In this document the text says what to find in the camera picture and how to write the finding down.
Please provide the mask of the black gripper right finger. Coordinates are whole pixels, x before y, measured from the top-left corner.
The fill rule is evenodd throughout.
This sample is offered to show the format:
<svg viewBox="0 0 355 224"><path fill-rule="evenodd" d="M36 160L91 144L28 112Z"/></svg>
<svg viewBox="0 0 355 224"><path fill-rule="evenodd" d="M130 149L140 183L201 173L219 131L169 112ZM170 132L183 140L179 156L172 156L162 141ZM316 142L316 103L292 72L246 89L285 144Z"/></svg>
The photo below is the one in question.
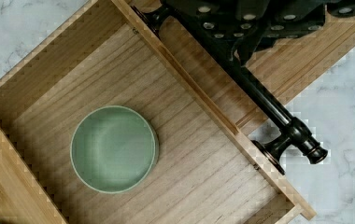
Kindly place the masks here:
<svg viewBox="0 0 355 224"><path fill-rule="evenodd" d="M255 51L271 48L277 39L318 31L326 13L336 18L354 17L355 0L237 0L236 17L254 28L238 48L241 64Z"/></svg>

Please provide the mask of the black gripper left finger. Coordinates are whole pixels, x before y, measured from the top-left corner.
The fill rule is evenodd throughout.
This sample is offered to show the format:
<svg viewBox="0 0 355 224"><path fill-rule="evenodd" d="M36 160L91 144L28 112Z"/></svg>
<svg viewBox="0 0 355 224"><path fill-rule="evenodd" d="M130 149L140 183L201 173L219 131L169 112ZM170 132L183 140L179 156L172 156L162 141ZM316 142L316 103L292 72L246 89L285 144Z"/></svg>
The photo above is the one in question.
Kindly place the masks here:
<svg viewBox="0 0 355 224"><path fill-rule="evenodd" d="M269 22L270 0L161 0L205 49L248 61Z"/></svg>

